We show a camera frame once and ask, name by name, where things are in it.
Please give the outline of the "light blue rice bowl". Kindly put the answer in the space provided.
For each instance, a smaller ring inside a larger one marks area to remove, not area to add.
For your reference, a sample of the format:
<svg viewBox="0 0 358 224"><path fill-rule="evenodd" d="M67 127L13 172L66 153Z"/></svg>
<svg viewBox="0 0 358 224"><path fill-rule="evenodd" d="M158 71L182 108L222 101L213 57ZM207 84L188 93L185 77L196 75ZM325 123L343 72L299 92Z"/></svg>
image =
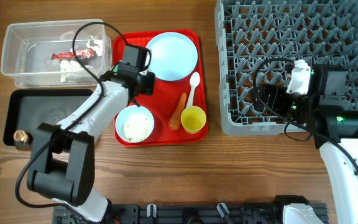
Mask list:
<svg viewBox="0 0 358 224"><path fill-rule="evenodd" d="M145 141L154 130L154 116L143 106L128 106L115 120L115 130L119 138L128 143Z"/></svg>

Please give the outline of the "white rice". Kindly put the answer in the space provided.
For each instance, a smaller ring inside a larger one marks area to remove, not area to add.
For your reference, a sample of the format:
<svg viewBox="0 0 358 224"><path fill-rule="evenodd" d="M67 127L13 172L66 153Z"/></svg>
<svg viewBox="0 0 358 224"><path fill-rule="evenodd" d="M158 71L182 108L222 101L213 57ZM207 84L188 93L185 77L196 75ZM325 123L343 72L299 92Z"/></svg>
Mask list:
<svg viewBox="0 0 358 224"><path fill-rule="evenodd" d="M129 142L140 142L152 132L154 121L145 114L131 114L122 124L122 133Z"/></svg>

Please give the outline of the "large white napkin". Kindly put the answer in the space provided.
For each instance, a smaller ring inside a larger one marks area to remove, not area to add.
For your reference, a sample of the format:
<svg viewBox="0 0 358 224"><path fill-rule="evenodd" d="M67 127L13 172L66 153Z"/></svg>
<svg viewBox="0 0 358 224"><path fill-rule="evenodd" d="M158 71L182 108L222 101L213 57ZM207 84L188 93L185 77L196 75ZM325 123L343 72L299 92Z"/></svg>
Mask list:
<svg viewBox="0 0 358 224"><path fill-rule="evenodd" d="M62 60L60 62L62 83L74 83L83 82L89 78L89 74L83 69L83 67L74 60Z"/></svg>

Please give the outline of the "brown food scrap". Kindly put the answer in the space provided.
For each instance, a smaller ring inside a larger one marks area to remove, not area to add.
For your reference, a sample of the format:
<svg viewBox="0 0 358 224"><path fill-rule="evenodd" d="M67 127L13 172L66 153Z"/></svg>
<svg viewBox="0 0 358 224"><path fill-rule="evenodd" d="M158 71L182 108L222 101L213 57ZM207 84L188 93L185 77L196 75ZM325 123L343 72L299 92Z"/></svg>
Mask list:
<svg viewBox="0 0 358 224"><path fill-rule="evenodd" d="M15 142L20 142L22 144L28 144L31 140L31 135L24 130L18 129L13 134L13 139Z"/></svg>

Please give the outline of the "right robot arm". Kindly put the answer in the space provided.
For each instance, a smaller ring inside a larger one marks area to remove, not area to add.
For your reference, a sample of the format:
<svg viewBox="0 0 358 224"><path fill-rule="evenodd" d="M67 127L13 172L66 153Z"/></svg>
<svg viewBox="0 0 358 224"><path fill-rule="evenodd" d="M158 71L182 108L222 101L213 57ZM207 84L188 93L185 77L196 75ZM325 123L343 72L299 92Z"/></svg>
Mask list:
<svg viewBox="0 0 358 224"><path fill-rule="evenodd" d="M253 101L314 139L326 166L339 223L358 223L358 111L346 110L347 70L284 59L286 87L252 79Z"/></svg>

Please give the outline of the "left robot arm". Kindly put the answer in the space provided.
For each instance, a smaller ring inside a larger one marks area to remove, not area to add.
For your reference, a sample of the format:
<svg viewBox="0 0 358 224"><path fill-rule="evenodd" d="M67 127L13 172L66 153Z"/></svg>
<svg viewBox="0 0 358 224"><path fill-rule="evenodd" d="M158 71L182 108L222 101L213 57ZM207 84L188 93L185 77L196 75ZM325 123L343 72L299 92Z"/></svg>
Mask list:
<svg viewBox="0 0 358 224"><path fill-rule="evenodd" d="M151 95L154 73L147 72L150 49L127 44L114 70L101 75L92 95L56 125L40 124L33 135L31 159L21 175L27 188L54 200L87 223L112 223L109 199L94 185L94 148L111 121L140 94Z"/></svg>

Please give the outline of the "small white tissue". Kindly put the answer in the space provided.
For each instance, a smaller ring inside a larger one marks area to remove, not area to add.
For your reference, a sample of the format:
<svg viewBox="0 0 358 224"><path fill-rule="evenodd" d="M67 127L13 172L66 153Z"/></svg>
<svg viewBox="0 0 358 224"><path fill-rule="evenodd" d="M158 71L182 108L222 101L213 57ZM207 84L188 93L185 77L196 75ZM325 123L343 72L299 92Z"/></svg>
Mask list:
<svg viewBox="0 0 358 224"><path fill-rule="evenodd" d="M102 56L104 50L103 40L92 38L92 40L89 40L86 43L86 46L87 48L91 49L93 53L96 54L97 56Z"/></svg>

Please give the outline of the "orange carrot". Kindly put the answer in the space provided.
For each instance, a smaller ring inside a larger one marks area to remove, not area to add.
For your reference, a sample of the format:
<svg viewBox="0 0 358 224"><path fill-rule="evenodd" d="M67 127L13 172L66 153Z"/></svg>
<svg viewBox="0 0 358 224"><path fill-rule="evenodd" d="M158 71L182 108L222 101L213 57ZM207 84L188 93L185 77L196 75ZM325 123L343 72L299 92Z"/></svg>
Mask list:
<svg viewBox="0 0 358 224"><path fill-rule="evenodd" d="M185 109L186 99L187 99L187 94L182 93L177 103L177 107L175 108L173 114L171 115L171 118L168 123L168 126L171 130L178 130L181 125L180 116L183 110Z"/></svg>

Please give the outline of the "red snack wrapper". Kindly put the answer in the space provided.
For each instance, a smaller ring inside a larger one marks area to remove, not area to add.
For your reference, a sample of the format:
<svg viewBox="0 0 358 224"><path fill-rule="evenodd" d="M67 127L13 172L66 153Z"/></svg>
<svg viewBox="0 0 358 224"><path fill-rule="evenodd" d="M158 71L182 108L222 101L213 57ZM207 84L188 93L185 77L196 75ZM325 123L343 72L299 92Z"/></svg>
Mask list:
<svg viewBox="0 0 358 224"><path fill-rule="evenodd" d="M76 52L64 52L59 54L52 54L51 60L71 60L78 57L79 59L94 57L95 52L93 49L87 48L83 50L77 50Z"/></svg>

